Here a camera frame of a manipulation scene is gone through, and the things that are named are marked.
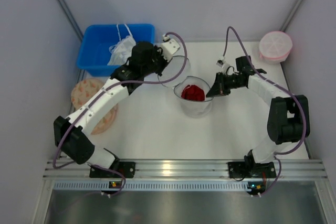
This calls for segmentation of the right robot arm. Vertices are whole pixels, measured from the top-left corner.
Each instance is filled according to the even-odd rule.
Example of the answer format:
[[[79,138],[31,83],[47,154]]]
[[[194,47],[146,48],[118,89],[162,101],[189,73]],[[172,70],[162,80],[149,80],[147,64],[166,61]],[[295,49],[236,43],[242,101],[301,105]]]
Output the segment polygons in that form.
[[[236,58],[237,69],[224,59],[217,64],[222,71],[206,94],[208,98],[229,95],[232,89],[247,88],[256,93],[269,107],[267,135],[264,140],[244,157],[244,171],[248,175],[260,173],[269,167],[275,155],[286,155],[292,144],[298,144],[310,134],[308,99],[293,95],[285,88],[265,78],[263,69],[255,69],[251,58]]]

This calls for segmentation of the red bra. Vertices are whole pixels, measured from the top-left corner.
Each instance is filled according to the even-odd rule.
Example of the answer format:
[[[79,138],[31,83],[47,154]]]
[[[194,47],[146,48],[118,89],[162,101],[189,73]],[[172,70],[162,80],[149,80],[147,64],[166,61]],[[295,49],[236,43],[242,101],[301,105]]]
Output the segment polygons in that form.
[[[203,102],[205,101],[205,92],[197,85],[187,85],[181,93],[181,98],[190,101]]]

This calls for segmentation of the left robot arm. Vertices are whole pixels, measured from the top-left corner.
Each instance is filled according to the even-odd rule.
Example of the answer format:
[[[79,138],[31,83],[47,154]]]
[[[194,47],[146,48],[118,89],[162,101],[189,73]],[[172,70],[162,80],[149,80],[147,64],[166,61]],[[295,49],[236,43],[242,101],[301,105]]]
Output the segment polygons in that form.
[[[96,147],[89,136],[100,120],[120,101],[127,98],[144,78],[152,73],[161,75],[180,45],[170,39],[158,46],[137,43],[126,63],[116,68],[103,87],[76,112],[54,121],[55,144],[77,164],[87,163],[110,169],[117,157],[105,148]]]

